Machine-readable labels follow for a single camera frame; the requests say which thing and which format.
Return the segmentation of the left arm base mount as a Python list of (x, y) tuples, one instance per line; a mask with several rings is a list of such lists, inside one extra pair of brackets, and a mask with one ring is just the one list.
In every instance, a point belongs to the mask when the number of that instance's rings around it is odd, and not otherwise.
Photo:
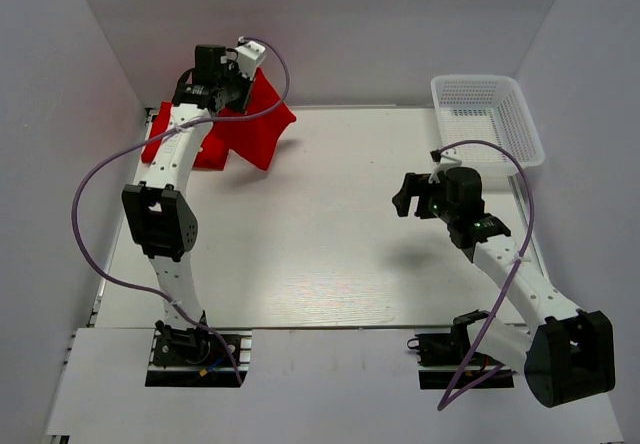
[(241, 387), (229, 353), (233, 355), (242, 380), (250, 365), (251, 334), (223, 333), (227, 349), (211, 337), (199, 349), (170, 343), (155, 333), (145, 377), (147, 388), (229, 388)]

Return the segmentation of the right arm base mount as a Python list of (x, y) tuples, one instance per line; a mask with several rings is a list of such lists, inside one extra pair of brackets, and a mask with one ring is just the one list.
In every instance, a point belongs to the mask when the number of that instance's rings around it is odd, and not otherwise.
[[(468, 337), (467, 327), (481, 323), (488, 314), (487, 311), (479, 310), (463, 314), (453, 320), (453, 324), (446, 332), (420, 332), (407, 341), (407, 349), (417, 355), (420, 390), (446, 390), (473, 342), (473, 339)], [(454, 390), (459, 390), (475, 379), (484, 377), (498, 364), (498, 361), (488, 355), (476, 351), (454, 386)], [(514, 388), (513, 372), (504, 368), (474, 389), (512, 388)]]

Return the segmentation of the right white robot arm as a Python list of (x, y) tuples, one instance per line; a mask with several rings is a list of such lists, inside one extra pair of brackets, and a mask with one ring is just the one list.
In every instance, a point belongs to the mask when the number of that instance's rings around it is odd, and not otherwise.
[(460, 315), (447, 345), (434, 348), (426, 364), (441, 365), (450, 356), (472, 363), (485, 355), (523, 375), (547, 408), (614, 389), (611, 321), (581, 309), (521, 256), (510, 229), (486, 212), (476, 170), (408, 173), (392, 199), (398, 216), (408, 216), (413, 199), (416, 217), (444, 222), (453, 245), (498, 286), (527, 326), (517, 330), (482, 310)]

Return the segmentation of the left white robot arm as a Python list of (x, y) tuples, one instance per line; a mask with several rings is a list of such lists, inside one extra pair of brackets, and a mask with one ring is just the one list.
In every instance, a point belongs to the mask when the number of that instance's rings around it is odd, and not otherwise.
[(191, 363), (209, 356), (212, 341), (203, 329), (206, 314), (192, 276), (190, 252), (198, 222), (186, 201), (186, 187), (201, 145), (212, 129), (212, 118), (225, 108), (236, 112), (246, 109), (265, 53), (265, 47), (255, 41), (233, 49), (197, 46), (193, 68), (179, 78), (164, 108), (169, 136), (161, 139), (140, 182), (122, 191), (133, 241), (148, 258), (160, 291), (169, 297), (156, 328)]

